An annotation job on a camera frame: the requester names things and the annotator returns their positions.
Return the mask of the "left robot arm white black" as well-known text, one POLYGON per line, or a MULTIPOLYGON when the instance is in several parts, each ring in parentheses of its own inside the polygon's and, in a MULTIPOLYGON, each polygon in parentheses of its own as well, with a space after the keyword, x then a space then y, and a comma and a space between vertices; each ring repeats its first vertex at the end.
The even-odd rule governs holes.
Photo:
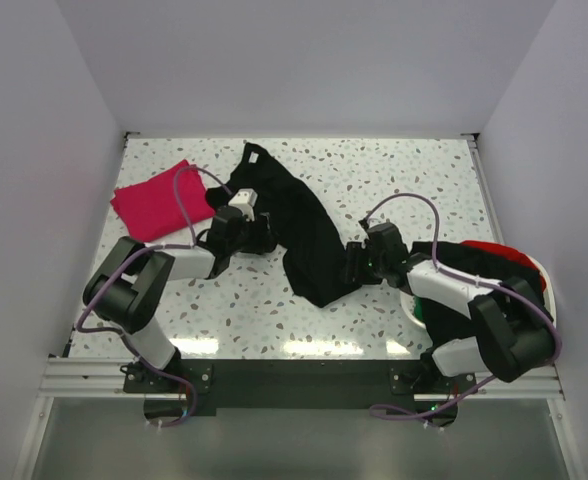
POLYGON ((85 310, 77 330, 90 313, 110 325, 146 366, 147 382, 159 392, 170 392, 180 383, 181 354, 155 317, 166 284, 174 280, 212 280, 230 264, 233 255, 264 255, 275 250, 276 236, 268 213, 246 214, 238 207, 219 209, 212 223, 193 246, 145 245, 122 237, 86 285, 85 310))

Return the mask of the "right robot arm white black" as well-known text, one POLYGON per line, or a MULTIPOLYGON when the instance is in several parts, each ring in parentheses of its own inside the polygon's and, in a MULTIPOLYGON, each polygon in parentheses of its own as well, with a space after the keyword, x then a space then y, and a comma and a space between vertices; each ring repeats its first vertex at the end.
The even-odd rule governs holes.
POLYGON ((512 382, 552 363, 561 349, 553 316, 522 278, 487 279, 449 268, 425 254, 412 254, 391 223, 359 221, 365 240, 347 244, 347 283, 383 282, 403 298, 435 302, 465 319, 470 334, 433 340, 419 369, 422 386, 443 392, 455 376, 486 371, 512 382))

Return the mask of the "black t shirt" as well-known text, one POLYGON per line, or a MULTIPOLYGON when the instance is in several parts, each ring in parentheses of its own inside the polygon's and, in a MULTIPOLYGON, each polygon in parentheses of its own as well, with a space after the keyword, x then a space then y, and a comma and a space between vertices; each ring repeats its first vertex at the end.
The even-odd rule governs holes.
POLYGON ((240 163, 223 187, 210 188, 205 198, 218 209, 229 192, 252 189, 255 207, 270 216, 277 243, 285 249, 283 268, 295 295, 323 308, 358 286, 341 278, 347 253, 326 209, 300 179, 263 147, 247 143, 240 163))

